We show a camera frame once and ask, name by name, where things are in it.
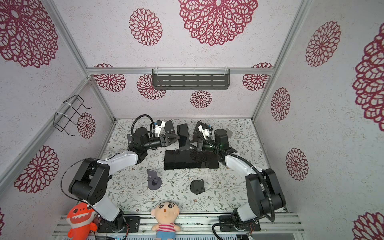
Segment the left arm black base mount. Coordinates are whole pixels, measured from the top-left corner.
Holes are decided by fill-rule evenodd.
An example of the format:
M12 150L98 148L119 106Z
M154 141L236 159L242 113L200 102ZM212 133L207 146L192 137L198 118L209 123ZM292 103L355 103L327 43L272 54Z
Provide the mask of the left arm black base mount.
M119 216L109 222L101 219L98 233L137 233L139 231L141 218L139 216Z

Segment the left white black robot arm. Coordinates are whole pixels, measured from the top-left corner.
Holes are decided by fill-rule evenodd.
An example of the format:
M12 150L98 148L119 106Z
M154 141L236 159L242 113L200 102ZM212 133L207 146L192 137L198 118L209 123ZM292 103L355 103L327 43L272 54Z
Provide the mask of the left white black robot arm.
M87 158L82 160L72 182L69 193L90 205L108 222L123 218L123 212L107 196L108 181L112 175L124 168L141 163L148 150L168 147L177 142L177 134L165 133L150 137L146 128L137 129L131 137L128 149L106 160Z

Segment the black phone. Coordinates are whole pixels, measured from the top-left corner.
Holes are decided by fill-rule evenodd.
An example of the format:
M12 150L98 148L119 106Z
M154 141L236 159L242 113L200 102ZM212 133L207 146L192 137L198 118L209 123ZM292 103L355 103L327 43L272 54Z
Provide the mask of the black phone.
M186 150L186 168L187 169L195 169L197 168L197 160L196 160L196 157L197 157L197 151L195 151L194 149L189 149L189 150Z
M204 152L196 151L195 161L198 169L206 169L208 167L206 154Z
M175 169L176 150L166 150L164 155L164 170L171 171Z
M188 124L177 125L177 134L179 138L180 151L186 151L191 148L190 146L190 134Z
M209 169L218 169L219 161L215 152L206 152L206 165Z
M175 151L175 169L182 170L186 168L187 151Z

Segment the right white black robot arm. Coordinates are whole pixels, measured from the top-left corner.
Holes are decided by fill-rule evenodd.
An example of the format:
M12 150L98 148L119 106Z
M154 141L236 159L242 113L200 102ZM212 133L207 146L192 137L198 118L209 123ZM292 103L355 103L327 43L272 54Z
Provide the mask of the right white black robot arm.
M275 210L286 205L276 173L270 168L258 168L241 157L230 146L227 131L224 129L216 130L212 139L210 128L200 125L196 127L194 136L197 138L197 151L215 153L220 163L245 179L247 203L234 210L233 221L240 224L266 218L274 222Z

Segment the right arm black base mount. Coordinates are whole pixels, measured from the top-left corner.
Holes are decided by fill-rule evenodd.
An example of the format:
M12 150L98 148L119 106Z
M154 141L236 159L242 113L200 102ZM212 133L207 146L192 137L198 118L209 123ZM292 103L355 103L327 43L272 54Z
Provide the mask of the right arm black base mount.
M221 215L219 222L221 232L259 232L261 230L259 221L254 219L240 222L239 220L234 221L232 216Z

